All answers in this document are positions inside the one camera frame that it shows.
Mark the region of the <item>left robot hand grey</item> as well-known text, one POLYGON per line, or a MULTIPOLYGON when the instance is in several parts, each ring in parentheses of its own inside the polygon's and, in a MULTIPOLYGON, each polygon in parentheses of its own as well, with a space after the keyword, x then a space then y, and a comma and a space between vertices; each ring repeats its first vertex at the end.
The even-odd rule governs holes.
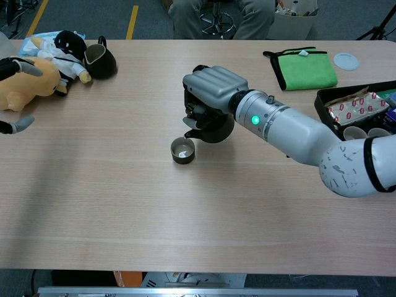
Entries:
MULTIPOLYGON (((6 80, 16 73, 26 73, 35 77, 43 73, 39 68, 34 66, 34 62, 28 59, 9 57, 1 59, 1 81, 6 80)), ((17 122, 9 123, 1 121, 1 134, 16 134, 26 130, 33 122, 33 116, 24 117, 17 122)))

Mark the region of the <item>right robot hand grey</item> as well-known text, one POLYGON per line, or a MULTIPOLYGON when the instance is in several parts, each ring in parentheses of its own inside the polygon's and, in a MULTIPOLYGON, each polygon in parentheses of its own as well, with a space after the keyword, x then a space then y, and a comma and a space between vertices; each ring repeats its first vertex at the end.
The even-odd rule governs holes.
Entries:
POLYGON ((199 65, 183 77, 183 123, 186 138, 207 143, 225 140, 233 131, 236 107, 249 89, 243 77, 221 66, 199 65))

